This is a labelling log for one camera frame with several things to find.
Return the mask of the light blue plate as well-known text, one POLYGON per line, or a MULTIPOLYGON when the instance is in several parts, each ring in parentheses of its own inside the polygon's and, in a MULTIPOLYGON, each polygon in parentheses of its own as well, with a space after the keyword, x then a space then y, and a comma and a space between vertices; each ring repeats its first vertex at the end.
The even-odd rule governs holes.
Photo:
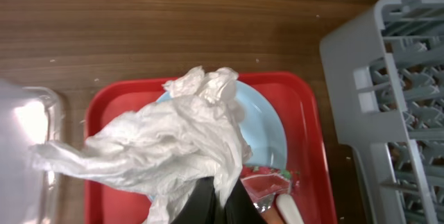
POLYGON ((284 169, 287 165, 287 139, 282 122, 273 106, 254 88, 231 80, 216 88, 216 97, 199 91, 207 101, 204 107, 184 106, 191 116, 192 135, 185 139, 216 163, 212 174, 222 199, 242 165, 284 169))

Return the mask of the red snack wrapper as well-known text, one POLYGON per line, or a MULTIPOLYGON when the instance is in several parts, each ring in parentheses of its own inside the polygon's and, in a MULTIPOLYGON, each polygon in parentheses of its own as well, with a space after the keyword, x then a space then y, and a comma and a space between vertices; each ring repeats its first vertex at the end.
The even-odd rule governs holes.
POLYGON ((300 187, 300 173, 267 166, 244 165, 240 180, 261 214, 269 210, 275 197, 280 194, 292 194, 300 187))

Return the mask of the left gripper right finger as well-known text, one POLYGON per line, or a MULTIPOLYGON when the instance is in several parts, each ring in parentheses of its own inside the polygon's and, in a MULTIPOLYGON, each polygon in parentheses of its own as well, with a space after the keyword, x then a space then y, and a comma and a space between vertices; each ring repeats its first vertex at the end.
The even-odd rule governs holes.
POLYGON ((237 180, 224 207, 226 224, 266 224, 241 180, 237 180))

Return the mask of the clear plastic bin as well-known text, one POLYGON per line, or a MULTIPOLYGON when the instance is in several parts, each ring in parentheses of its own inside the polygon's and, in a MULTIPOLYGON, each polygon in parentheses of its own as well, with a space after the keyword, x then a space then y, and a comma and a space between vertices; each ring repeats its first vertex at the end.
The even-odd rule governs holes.
POLYGON ((63 104, 46 87, 1 81, 1 222, 55 223, 60 176, 32 167, 30 147, 62 141, 63 104))

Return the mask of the white tissue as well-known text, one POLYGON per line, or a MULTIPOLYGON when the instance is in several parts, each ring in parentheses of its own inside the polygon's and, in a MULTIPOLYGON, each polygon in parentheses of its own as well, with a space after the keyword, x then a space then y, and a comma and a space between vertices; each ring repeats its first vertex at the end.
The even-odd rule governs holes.
POLYGON ((148 223, 170 223, 201 178, 213 178, 225 205, 252 155, 235 112, 237 79, 227 67, 194 67, 164 84, 169 100, 120 114, 82 150, 59 141, 32 146, 32 165, 152 196, 148 223))

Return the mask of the white plastic spoon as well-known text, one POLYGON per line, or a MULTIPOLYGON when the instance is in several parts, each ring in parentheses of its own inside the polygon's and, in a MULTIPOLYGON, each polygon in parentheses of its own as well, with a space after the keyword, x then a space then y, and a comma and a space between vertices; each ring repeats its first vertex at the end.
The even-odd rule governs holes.
POLYGON ((289 194, 280 194, 276 198, 276 205, 286 224, 304 224, 302 215, 293 197, 289 194))

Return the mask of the red serving tray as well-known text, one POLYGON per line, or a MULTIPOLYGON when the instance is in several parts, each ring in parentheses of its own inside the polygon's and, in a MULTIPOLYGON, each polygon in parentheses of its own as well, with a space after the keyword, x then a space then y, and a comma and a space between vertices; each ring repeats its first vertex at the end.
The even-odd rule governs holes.
MULTIPOLYGON (((313 91, 301 78, 287 72, 241 74, 240 82, 256 89, 279 116, 287 139, 287 165, 300 173, 293 194, 306 223, 335 224, 336 210, 330 184, 318 108, 313 91)), ((84 136, 98 133, 118 115, 168 99, 166 78, 125 80, 108 85, 91 101, 84 136)), ((148 216, 148 197, 85 181, 85 223, 142 223, 148 216)))

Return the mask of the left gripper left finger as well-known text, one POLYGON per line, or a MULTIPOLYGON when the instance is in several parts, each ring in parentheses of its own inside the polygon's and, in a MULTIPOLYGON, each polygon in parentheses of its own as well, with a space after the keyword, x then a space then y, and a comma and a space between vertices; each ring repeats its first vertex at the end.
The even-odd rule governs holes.
POLYGON ((171 224, 221 224, 222 209, 214 189, 214 178, 198 179, 188 201, 171 224))

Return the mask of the orange carrot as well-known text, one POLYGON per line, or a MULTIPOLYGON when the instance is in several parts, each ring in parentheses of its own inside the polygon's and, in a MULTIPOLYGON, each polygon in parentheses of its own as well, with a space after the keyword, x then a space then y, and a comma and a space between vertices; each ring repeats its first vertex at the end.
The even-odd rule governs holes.
POLYGON ((281 218, 278 210, 275 207, 271 207, 270 209, 266 210, 265 212, 262 212, 261 217, 268 224, 285 224, 285 222, 281 218))

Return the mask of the grey dishwasher rack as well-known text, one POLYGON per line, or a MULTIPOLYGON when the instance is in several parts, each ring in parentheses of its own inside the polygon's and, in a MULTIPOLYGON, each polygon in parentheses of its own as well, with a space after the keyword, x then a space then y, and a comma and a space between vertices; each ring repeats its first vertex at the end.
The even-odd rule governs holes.
POLYGON ((320 53, 368 221, 443 222, 443 0, 379 0, 320 53))

